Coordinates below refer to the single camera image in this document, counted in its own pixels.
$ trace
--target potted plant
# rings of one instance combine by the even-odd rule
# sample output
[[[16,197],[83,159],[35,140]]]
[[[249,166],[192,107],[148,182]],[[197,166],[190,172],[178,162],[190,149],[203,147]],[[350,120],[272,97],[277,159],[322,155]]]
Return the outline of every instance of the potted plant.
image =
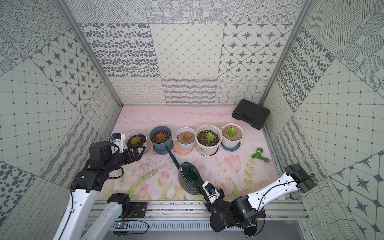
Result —
[[[175,146],[175,150],[180,154],[188,154],[195,145],[195,130],[190,127],[180,128],[176,132],[176,142],[178,146]]]
[[[225,124],[221,131],[223,134],[223,145],[228,150],[236,148],[244,135],[243,129],[234,123]]]
[[[132,146],[144,146],[145,152],[148,151],[147,135],[143,131],[133,131],[125,138],[125,146],[132,149]]]
[[[220,129],[211,124],[201,125],[195,134],[195,146],[197,151],[204,156],[214,155],[223,140]]]
[[[158,154],[167,154],[166,146],[172,150],[173,141],[169,128],[166,126],[158,126],[149,133],[149,138],[153,143],[153,150]]]

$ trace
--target soil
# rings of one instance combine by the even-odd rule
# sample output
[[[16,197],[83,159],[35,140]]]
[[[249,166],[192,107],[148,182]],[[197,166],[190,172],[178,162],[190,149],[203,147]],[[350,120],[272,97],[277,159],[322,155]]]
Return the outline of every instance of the soil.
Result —
[[[131,145],[131,139],[134,138],[134,137],[140,137],[141,138],[141,141],[139,142],[139,144],[135,145],[135,146],[143,146],[147,137],[144,136],[143,134],[138,134],[138,135],[135,135],[135,136],[132,136],[128,142],[127,142],[127,147],[132,149],[132,145]]]
[[[190,143],[193,143],[193,142],[194,142],[194,140],[195,140],[195,134],[193,134],[192,132],[188,132],[188,133],[191,134],[191,139],[190,139],[189,141],[187,141],[187,142],[184,142],[184,140],[183,140],[183,136],[182,136],[183,132],[182,132],[182,133],[180,133],[180,134],[177,136],[177,140],[179,141],[179,143],[181,143],[181,144],[190,144]]]
[[[215,139],[213,142],[208,142],[205,140],[205,137],[204,135],[208,134],[208,133],[212,133],[213,136],[215,136]],[[217,133],[215,133],[214,131],[211,131],[211,130],[204,130],[202,132],[200,132],[198,135],[197,135],[197,140],[199,141],[199,143],[201,143],[202,145],[206,146],[206,147],[212,147],[212,146],[215,146],[218,142],[219,142],[219,137],[217,135]]]
[[[228,133],[227,133],[227,130],[228,130],[229,128],[231,128],[231,127],[233,127],[234,129],[236,129],[236,131],[237,131],[237,135],[234,136],[234,137],[229,136]],[[240,130],[238,127],[233,126],[233,125],[226,126],[226,127],[223,129],[222,132],[223,132],[223,137],[225,137],[226,139],[231,140],[231,141],[237,141],[237,140],[239,140],[239,139],[241,139],[241,138],[243,137],[243,134],[241,133],[241,130]]]
[[[154,143],[164,143],[164,142],[159,142],[156,139],[156,136],[159,133],[161,133],[161,132],[165,133],[165,135],[166,135],[166,140],[164,142],[166,142],[170,138],[170,132],[168,132],[167,130],[157,130],[156,132],[153,133],[153,135],[151,137],[152,142],[154,142]]]

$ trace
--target patterned wall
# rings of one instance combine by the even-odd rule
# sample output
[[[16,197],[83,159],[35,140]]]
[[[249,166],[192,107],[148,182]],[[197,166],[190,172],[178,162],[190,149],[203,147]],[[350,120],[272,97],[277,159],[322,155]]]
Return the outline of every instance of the patterned wall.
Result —
[[[317,0],[264,106],[318,239],[383,239],[384,1]]]
[[[53,1],[0,5],[0,239],[52,239],[120,107]]]
[[[124,104],[259,103],[305,0],[67,0]]]

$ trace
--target flower pot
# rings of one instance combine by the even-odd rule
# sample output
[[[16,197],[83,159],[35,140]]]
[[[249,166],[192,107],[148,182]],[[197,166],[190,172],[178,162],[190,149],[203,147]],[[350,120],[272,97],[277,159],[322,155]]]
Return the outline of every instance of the flower pot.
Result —
[[[221,128],[221,131],[223,131],[223,129],[229,125],[233,125],[235,127],[237,127],[238,129],[240,129],[241,131],[241,134],[242,134],[242,137],[239,139],[239,140],[236,140],[236,141],[232,141],[232,140],[229,140],[227,139],[225,136],[223,136],[223,145],[224,147],[228,148],[228,149],[232,149],[232,148],[235,148],[239,143],[240,143],[240,140],[243,138],[244,136],[244,132],[243,132],[243,129],[237,125],[237,124],[234,124],[234,123],[228,123],[228,124],[225,124],[222,128]]]
[[[207,146],[204,146],[203,144],[199,143],[199,141],[197,140],[197,135],[204,130],[211,130],[219,136],[219,141],[215,146],[207,147]],[[196,150],[203,156],[212,156],[215,153],[217,153],[218,148],[219,148],[222,140],[223,140],[223,134],[222,134],[221,130],[214,125],[205,124],[205,125],[201,125],[199,128],[196,129],[196,132],[195,132]]]
[[[189,150],[191,150],[191,149],[193,148],[193,146],[195,145],[195,141],[196,141],[196,140],[194,140],[194,141],[193,141],[192,143],[190,143],[190,144],[183,144],[183,143],[179,142],[179,140],[177,139],[177,137],[178,137],[180,134],[182,134],[183,132],[191,132],[191,133],[195,134],[195,130],[193,130],[193,129],[190,128],[190,127],[183,127],[183,128],[180,128],[180,129],[176,132],[176,137],[175,137],[175,139],[176,139],[177,143],[179,144],[179,147],[181,148],[181,150],[183,150],[183,151],[189,151]]]
[[[125,140],[124,140],[124,146],[127,147],[128,140],[131,139],[131,137],[133,137],[135,135],[139,135],[139,134],[142,134],[142,135],[144,135],[146,137],[146,140],[145,140],[145,143],[143,144],[143,146],[145,147],[145,151],[144,152],[147,152],[149,150],[149,148],[148,148],[148,136],[143,131],[137,130],[137,131],[133,131],[133,132],[129,133],[127,135],[127,137],[125,138]]]
[[[155,143],[152,141],[153,134],[158,130],[166,130],[170,133],[169,139],[163,143]],[[172,141],[172,133],[169,128],[166,126],[158,126],[152,129],[152,131],[149,133],[149,139],[151,143],[153,144],[153,150],[157,152],[158,154],[167,154],[168,151],[166,149],[166,146],[169,148],[169,150],[173,149],[173,141]]]

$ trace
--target black plastic case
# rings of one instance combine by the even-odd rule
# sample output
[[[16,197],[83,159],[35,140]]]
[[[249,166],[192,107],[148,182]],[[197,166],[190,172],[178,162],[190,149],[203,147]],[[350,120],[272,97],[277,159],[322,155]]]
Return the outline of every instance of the black plastic case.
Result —
[[[232,117],[251,124],[256,129],[261,129],[269,115],[269,110],[248,100],[242,99],[232,113]]]

